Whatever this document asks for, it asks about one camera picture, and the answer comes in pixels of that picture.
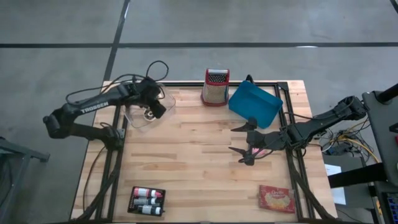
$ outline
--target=wooden table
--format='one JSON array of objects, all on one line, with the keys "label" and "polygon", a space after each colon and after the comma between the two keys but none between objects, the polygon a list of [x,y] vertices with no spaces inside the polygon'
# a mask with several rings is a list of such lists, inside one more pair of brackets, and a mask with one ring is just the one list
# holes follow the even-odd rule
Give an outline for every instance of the wooden table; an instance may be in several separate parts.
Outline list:
[{"label": "wooden table", "polygon": [[[311,116],[304,82],[287,82],[294,113]],[[276,151],[256,161],[252,167],[238,163],[241,156],[229,150],[228,146],[246,149],[246,134],[233,133],[230,129],[243,125],[245,120],[230,111],[228,106],[203,106],[200,101],[201,88],[167,89],[177,101],[175,114],[146,133],[128,126],[114,222],[296,221],[295,214],[264,210],[257,206],[259,185],[291,188],[285,151]],[[263,89],[275,94],[272,88]],[[235,88],[231,87],[229,95],[234,91]],[[99,127],[100,122],[112,123],[113,116],[114,107],[97,111],[94,126]],[[279,128],[280,121],[276,116],[271,126],[262,132],[277,131]],[[100,141],[92,141],[88,145],[72,218],[82,213],[84,184],[93,160],[102,147]],[[86,206],[100,189],[104,160],[105,153],[98,159],[91,175]],[[336,217],[319,147],[307,147],[304,161],[311,190],[326,210]],[[133,186],[167,191],[163,217],[127,213]],[[302,192],[300,197],[306,214]]]}]

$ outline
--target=snack bag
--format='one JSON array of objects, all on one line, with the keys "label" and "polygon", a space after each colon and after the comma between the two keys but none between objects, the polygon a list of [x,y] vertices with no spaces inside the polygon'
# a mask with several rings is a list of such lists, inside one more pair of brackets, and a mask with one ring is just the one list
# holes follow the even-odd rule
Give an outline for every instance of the snack bag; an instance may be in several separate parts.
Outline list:
[{"label": "snack bag", "polygon": [[290,189],[260,185],[259,206],[269,210],[294,213],[294,191]]}]

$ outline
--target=gray floor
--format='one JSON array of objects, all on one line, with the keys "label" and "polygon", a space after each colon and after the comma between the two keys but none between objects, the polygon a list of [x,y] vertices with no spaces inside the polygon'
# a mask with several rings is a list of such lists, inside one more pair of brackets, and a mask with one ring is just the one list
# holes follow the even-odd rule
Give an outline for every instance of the gray floor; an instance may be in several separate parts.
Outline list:
[{"label": "gray floor", "polygon": [[[110,43],[123,0],[0,0],[0,5],[0,44]],[[121,42],[398,41],[397,21],[388,0],[132,0]],[[30,165],[12,223],[60,222],[70,216],[87,141],[50,139],[42,117],[64,104],[67,93],[100,85],[109,52],[0,49],[0,135],[51,153],[48,164]],[[202,80],[205,69],[213,67],[230,68],[233,80],[247,74],[258,80],[304,80],[317,114],[345,96],[397,83],[397,55],[395,47],[119,49],[111,78],[143,74],[152,61],[164,60],[170,66],[168,80]],[[161,69],[151,74],[156,77]],[[93,116],[78,122],[91,124]],[[370,129],[363,136],[375,147]]]}]

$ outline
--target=blue plastic bin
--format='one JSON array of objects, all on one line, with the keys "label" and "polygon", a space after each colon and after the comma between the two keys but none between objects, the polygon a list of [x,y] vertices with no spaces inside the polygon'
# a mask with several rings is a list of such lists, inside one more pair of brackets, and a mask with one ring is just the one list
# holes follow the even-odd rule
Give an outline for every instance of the blue plastic bin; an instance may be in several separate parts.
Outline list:
[{"label": "blue plastic bin", "polygon": [[282,100],[249,81],[243,81],[228,102],[229,109],[243,118],[255,117],[260,128],[271,125],[282,104]]}]

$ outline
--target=wire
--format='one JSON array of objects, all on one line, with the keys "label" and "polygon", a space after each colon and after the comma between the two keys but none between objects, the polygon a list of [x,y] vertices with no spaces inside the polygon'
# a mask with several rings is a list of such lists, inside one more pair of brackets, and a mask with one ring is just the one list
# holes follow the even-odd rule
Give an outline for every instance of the wire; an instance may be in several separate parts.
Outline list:
[{"label": "wire", "polygon": [[164,61],[156,60],[156,61],[152,62],[152,63],[148,66],[148,68],[147,68],[147,72],[146,72],[146,74],[145,74],[145,77],[149,77],[149,76],[148,76],[149,70],[150,70],[151,66],[153,66],[153,65],[156,64],[156,63],[162,63],[162,64],[164,64],[164,66],[166,66],[166,73],[165,73],[165,75],[164,75],[162,78],[160,78],[160,79],[158,79],[158,80],[155,80],[155,82],[159,82],[159,81],[162,81],[163,79],[165,79],[165,78],[167,77],[167,75],[169,74],[169,66],[168,66]]},{"label": "wire", "polygon": [[326,152],[327,150],[329,150],[329,149],[333,146],[333,144],[334,144],[335,142],[336,142],[336,141],[333,141],[333,143],[332,143],[332,141],[330,141],[330,142],[329,142],[329,143],[330,143],[329,147],[327,147],[326,149],[322,150],[322,152]]},{"label": "wire", "polygon": [[105,128],[107,126],[110,127],[118,135],[118,138],[119,139],[121,138],[119,131],[116,128],[114,128],[112,125],[110,125],[106,122],[100,122],[99,125],[101,125],[103,128]]},{"label": "wire", "polygon": [[357,127],[357,126],[359,126],[359,125],[361,125],[361,124],[362,124],[362,128],[363,128],[363,126],[364,126],[365,123],[368,121],[368,119],[369,119],[369,118],[366,118],[365,121],[360,122],[360,123],[358,123],[358,124],[355,124],[354,126],[348,128],[345,132],[348,133],[348,132],[350,132],[352,129],[354,129],[355,127]]},{"label": "wire", "polygon": [[321,145],[315,143],[309,143],[309,145],[322,147]]},{"label": "wire", "polygon": [[372,148],[372,146],[370,146],[370,145],[365,141],[365,139],[363,139],[362,134],[361,134],[361,133],[358,133],[358,134],[359,134],[359,136],[361,137],[361,139],[360,139],[359,141],[361,141],[361,143],[365,143],[365,145],[366,145],[372,152],[374,152],[374,149]]},{"label": "wire", "polygon": [[379,159],[371,152],[371,150],[370,150],[368,147],[364,146],[363,144],[361,144],[361,143],[359,143],[359,142],[357,142],[357,141],[355,141],[355,140],[348,139],[348,138],[344,138],[344,139],[338,140],[338,141],[350,141],[350,142],[353,142],[353,143],[355,143],[355,144],[361,146],[361,147],[364,148],[365,150],[367,150],[367,152],[370,153],[370,155],[372,155],[372,157],[374,158],[374,160],[375,160],[377,163],[380,162]]},{"label": "wire", "polygon": [[254,158],[254,159],[262,159],[264,157],[267,157],[267,156],[271,155],[273,152],[274,152],[274,150],[271,150],[271,152],[268,152],[267,154],[264,154],[264,155],[262,155],[260,157]]},{"label": "wire", "polygon": [[[105,92],[106,92],[112,85],[114,85],[114,84],[117,84],[117,83],[124,83],[124,82],[133,82],[133,83],[135,83],[135,82],[137,81],[137,77],[140,78],[141,80],[142,80],[142,79],[145,79],[145,78],[151,78],[151,77],[148,75],[148,73],[149,73],[149,70],[150,70],[151,66],[153,66],[153,65],[156,64],[156,63],[162,63],[162,64],[164,64],[164,65],[166,66],[166,73],[165,73],[165,75],[164,75],[162,78],[158,79],[158,80],[154,80],[155,82],[161,81],[161,80],[165,79],[165,78],[167,77],[167,75],[169,74],[169,66],[168,66],[165,62],[163,62],[163,61],[161,61],[161,60],[157,60],[157,61],[155,61],[155,62],[152,62],[152,63],[148,66],[145,76],[137,75],[137,74],[124,74],[124,75],[121,75],[121,76],[117,77],[115,80],[113,80],[113,81],[112,81],[110,84],[108,84],[108,85],[99,86],[99,87],[94,87],[94,88],[87,88],[87,89],[84,89],[84,90],[78,90],[78,91],[74,91],[74,92],[72,92],[72,93],[69,93],[69,94],[65,97],[65,101],[66,101],[69,105],[79,106],[79,105],[81,105],[81,104],[83,104],[83,103],[88,103],[88,102],[91,102],[91,101],[97,99],[97,97],[99,97],[100,95],[102,95],[103,93],[105,93]],[[119,81],[119,80],[120,80],[121,78],[123,78],[123,77],[131,77],[131,79],[130,79],[130,80],[121,80],[121,81]],[[77,93],[82,93],[82,92],[91,91],[91,90],[97,90],[97,89],[101,89],[101,88],[104,88],[104,89],[103,89],[98,95],[92,96],[92,97],[89,98],[89,99],[86,99],[86,100],[83,100],[83,101],[76,101],[76,102],[71,102],[71,101],[69,100],[69,97],[70,97],[70,96],[75,95],[75,94],[77,94]]]},{"label": "wire", "polygon": [[299,115],[299,114],[295,114],[295,113],[290,113],[290,112],[284,112],[284,114],[291,114],[291,115],[294,115],[294,116],[298,116],[299,118],[305,118],[305,119],[311,119],[311,120],[326,119],[326,118],[330,118],[330,117],[332,117],[332,116],[335,116],[335,114],[340,113],[340,112],[342,112],[343,110],[349,108],[349,106],[351,106],[351,105],[354,103],[354,99],[355,99],[355,98],[353,98],[353,100],[351,100],[351,102],[350,102],[349,104],[347,104],[347,105],[346,105],[343,109],[341,109],[340,111],[337,111],[337,112],[335,112],[335,113],[333,113],[333,114],[331,114],[331,115],[328,115],[328,116],[326,116],[326,117],[324,117],[324,118],[310,118],[310,117],[308,117],[308,116],[303,116],[303,115]]},{"label": "wire", "polygon": [[105,149],[105,146],[102,147],[102,149],[99,151],[98,155],[95,157],[93,164],[90,167],[90,171],[88,172],[85,188],[83,189],[83,212],[85,212],[85,210],[86,210],[85,199],[86,199],[86,190],[87,190],[88,182],[90,181],[90,177],[91,177],[91,173],[93,172],[94,165],[97,162],[98,158],[100,158],[100,155],[104,151],[104,149]]},{"label": "wire", "polygon": [[306,153],[307,153],[307,148],[305,147],[303,149],[304,149],[304,153],[301,155],[302,157],[304,157],[306,155]]},{"label": "wire", "polygon": [[363,223],[363,222],[361,222],[361,221],[357,220],[356,218],[353,218],[353,217],[349,216],[347,213],[345,213],[345,212],[341,211],[340,209],[337,209],[337,208],[336,208],[336,210],[337,210],[337,211],[339,211],[339,212],[341,212],[341,213],[343,213],[343,214],[344,214],[344,215],[346,215],[348,218],[350,218],[350,219],[352,219],[352,220],[354,220],[354,221],[357,221],[357,222]]},{"label": "wire", "polygon": [[333,132],[330,130],[330,128],[327,128],[326,130],[330,132],[329,138],[330,138],[330,139],[333,139],[333,137],[335,137],[335,135],[334,135]]}]

